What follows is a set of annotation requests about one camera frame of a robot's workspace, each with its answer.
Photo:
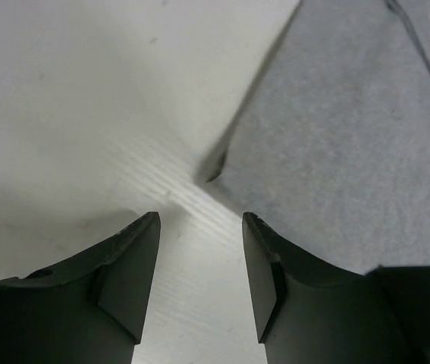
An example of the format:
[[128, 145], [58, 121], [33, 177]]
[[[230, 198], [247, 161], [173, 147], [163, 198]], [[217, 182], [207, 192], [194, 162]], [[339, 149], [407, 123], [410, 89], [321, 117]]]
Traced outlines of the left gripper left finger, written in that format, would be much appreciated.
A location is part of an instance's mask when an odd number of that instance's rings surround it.
[[141, 341], [161, 221], [115, 235], [25, 278], [0, 281], [0, 363], [129, 363]]

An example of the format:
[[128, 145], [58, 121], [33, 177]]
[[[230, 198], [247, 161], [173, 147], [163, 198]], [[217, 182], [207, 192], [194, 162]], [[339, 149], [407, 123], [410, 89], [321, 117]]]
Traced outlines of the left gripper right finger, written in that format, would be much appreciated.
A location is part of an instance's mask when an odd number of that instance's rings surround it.
[[338, 268], [243, 215], [258, 342], [270, 363], [430, 363], [430, 266]]

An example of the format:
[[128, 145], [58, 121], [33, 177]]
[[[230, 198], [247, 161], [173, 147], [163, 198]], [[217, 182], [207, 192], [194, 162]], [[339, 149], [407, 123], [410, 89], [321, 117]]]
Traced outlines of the grey tank top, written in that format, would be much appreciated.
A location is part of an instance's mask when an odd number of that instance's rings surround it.
[[430, 1], [303, 1], [212, 178], [330, 263], [430, 265]]

